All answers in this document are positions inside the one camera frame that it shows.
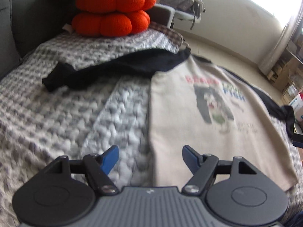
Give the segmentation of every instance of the screw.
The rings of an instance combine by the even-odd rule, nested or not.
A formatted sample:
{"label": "screw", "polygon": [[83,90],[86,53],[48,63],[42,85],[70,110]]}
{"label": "screw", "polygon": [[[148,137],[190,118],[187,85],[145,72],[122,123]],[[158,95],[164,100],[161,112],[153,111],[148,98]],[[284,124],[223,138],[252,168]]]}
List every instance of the screw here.
{"label": "screw", "polygon": [[184,189],[187,193],[198,193],[199,192],[199,187],[196,185],[186,185]]}
{"label": "screw", "polygon": [[114,186],[111,186],[111,185],[104,185],[104,186],[102,186],[101,189],[106,194],[111,194],[111,193],[116,192],[116,188]]}

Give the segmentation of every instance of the beige t-shirt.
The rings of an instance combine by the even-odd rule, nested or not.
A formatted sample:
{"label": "beige t-shirt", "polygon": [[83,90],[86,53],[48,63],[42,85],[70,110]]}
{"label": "beige t-shirt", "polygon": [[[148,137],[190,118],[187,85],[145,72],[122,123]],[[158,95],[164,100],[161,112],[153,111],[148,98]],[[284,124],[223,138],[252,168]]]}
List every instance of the beige t-shirt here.
{"label": "beige t-shirt", "polygon": [[298,182],[260,97],[224,69],[193,56],[152,77],[149,129],[155,186],[181,189],[192,177],[182,159],[184,145],[221,160],[243,156],[284,191]]}

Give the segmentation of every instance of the pumpkin plush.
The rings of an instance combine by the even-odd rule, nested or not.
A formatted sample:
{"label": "pumpkin plush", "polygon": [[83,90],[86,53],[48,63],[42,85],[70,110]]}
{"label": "pumpkin plush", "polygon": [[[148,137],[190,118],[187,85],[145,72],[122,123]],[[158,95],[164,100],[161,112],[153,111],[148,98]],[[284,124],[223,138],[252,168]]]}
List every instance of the pumpkin plush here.
{"label": "pumpkin plush", "polygon": [[88,37],[122,37],[145,31],[150,24],[149,15],[142,11],[131,13],[80,13],[72,21],[74,30]]}
{"label": "pumpkin plush", "polygon": [[156,0],[76,0],[76,7],[90,13],[130,13],[151,9],[155,3]]}
{"label": "pumpkin plush", "polygon": [[74,30],[88,37],[121,37],[145,31],[149,15],[143,10],[152,8],[156,0],[76,0],[84,12],[72,21]]}

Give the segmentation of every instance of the white wall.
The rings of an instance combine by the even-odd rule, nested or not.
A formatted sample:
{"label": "white wall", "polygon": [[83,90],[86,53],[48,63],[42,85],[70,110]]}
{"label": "white wall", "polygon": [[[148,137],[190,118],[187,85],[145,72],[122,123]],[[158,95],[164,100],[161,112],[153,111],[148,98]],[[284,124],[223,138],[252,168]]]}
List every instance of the white wall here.
{"label": "white wall", "polygon": [[277,43],[283,28],[270,13],[250,0],[203,0],[206,12],[190,31],[191,22],[175,20],[174,28],[222,45],[259,63]]}

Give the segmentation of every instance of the cardboard box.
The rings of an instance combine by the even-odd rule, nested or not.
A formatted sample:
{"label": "cardboard box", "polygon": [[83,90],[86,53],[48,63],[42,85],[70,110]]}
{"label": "cardboard box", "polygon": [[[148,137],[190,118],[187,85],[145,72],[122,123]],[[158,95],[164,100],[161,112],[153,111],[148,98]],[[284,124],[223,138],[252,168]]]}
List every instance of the cardboard box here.
{"label": "cardboard box", "polygon": [[296,119],[301,122],[303,121],[303,91],[290,102],[290,105],[294,109],[294,116]]}

